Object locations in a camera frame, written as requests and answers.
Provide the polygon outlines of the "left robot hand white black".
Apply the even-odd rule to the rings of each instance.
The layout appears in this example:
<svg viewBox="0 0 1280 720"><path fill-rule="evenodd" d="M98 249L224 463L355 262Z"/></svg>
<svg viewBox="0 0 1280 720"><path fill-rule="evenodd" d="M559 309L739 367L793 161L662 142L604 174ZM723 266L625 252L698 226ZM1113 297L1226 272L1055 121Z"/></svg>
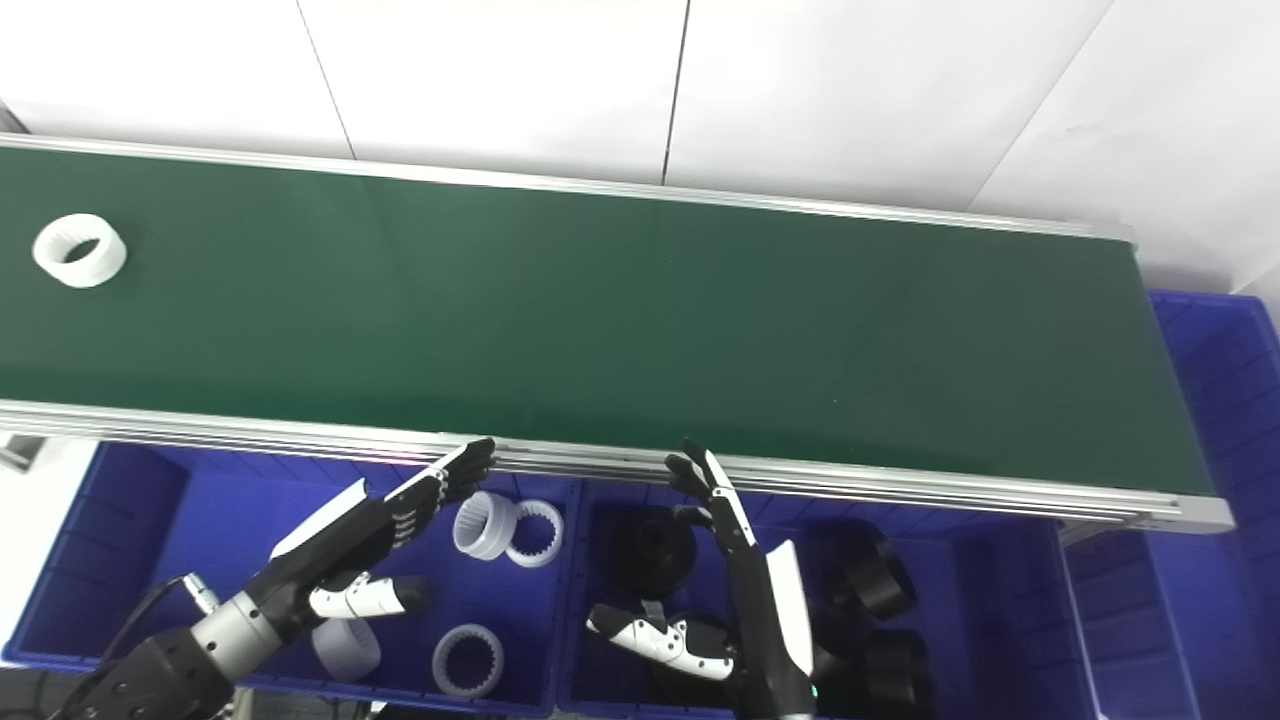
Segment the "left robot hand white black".
<svg viewBox="0 0 1280 720"><path fill-rule="evenodd" d="M342 512L324 527L274 550L264 570L242 589L252 607L288 644L328 619L384 618L420 610L430 597L422 577L372 577L393 551L420 537L434 516L470 498L494 464L493 438L449 451L383 497L362 480L337 502Z"/></svg>

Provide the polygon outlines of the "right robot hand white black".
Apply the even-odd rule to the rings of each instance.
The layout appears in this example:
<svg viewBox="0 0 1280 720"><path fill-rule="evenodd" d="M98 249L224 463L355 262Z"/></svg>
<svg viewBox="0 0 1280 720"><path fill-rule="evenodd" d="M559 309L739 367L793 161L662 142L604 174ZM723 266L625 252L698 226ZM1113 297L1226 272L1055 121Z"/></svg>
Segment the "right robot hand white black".
<svg viewBox="0 0 1280 720"><path fill-rule="evenodd" d="M664 465L669 484L696 500L675 507L673 518L708 528L724 560L733 630L607 603L590 609L585 628L672 671L721 684L737 719L813 719L815 653L794 542L762 548L730 474L705 446L686 438Z"/></svg>

